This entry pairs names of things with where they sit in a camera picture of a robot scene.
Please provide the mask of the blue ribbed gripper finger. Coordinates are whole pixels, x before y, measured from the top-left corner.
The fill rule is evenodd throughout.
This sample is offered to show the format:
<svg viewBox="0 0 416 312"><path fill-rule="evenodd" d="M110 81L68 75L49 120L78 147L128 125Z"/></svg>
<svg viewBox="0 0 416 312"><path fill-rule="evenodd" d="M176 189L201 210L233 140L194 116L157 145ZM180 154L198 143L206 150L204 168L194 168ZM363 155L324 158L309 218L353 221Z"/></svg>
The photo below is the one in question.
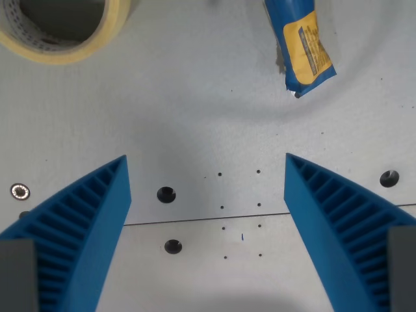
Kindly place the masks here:
<svg viewBox="0 0 416 312"><path fill-rule="evenodd" d="M284 200L334 311L391 311L387 234L415 218L357 183L285 156Z"/></svg>
<svg viewBox="0 0 416 312"><path fill-rule="evenodd" d="M131 205L127 157L78 179L1 233L36 248L41 311L95 311Z"/></svg>

